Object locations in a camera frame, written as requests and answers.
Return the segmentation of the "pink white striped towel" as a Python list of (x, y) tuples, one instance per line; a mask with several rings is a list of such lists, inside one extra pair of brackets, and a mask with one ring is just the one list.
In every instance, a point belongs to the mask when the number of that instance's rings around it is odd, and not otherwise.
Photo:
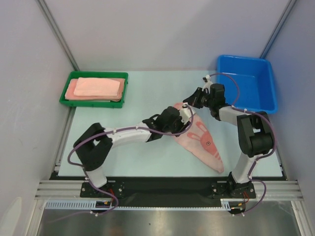
[(212, 135), (197, 114), (193, 116), (191, 128), (179, 137), (173, 136), (173, 139), (211, 169), (224, 172), (223, 161)]

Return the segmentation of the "light pink towel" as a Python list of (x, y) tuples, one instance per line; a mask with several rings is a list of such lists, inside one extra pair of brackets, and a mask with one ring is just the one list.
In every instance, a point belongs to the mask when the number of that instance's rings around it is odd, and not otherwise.
[(116, 96), (120, 82), (107, 78), (79, 78), (74, 89), (75, 96)]

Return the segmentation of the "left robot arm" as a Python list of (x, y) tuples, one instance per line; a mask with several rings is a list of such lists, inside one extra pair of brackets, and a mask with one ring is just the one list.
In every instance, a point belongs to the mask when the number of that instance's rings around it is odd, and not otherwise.
[(169, 106), (161, 114), (144, 119), (135, 126), (106, 129), (100, 123), (94, 123), (74, 143), (68, 162), (83, 169), (92, 183), (91, 191), (102, 197), (108, 192), (103, 164), (112, 149), (156, 141), (162, 136), (179, 137), (191, 128), (194, 114), (195, 111), (185, 103), (179, 110)]

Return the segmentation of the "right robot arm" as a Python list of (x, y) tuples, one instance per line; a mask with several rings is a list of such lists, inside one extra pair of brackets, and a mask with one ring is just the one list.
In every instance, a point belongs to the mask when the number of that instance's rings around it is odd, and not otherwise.
[(229, 174), (226, 190), (229, 196), (239, 197), (252, 181), (252, 172), (257, 162), (275, 152), (277, 141), (268, 115), (265, 112), (255, 113), (229, 105), (226, 103), (224, 85), (217, 83), (211, 84), (210, 88), (198, 87), (183, 102), (198, 109), (206, 107), (216, 120), (237, 127), (241, 155), (236, 167)]

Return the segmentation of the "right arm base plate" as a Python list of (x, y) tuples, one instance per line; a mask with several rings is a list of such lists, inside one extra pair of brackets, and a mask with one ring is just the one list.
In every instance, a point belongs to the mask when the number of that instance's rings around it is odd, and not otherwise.
[(256, 193), (252, 182), (233, 183), (232, 181), (217, 181), (211, 184), (213, 199), (255, 199)]

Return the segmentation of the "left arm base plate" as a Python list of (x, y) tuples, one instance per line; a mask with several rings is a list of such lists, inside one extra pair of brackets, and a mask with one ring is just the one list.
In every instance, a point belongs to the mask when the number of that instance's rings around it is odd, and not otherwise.
[[(121, 181), (109, 180), (104, 186), (99, 187), (100, 190), (111, 193), (118, 199), (125, 195), (125, 185)], [(83, 182), (80, 191), (81, 198), (106, 198), (109, 195), (104, 194), (93, 188), (89, 182)]]

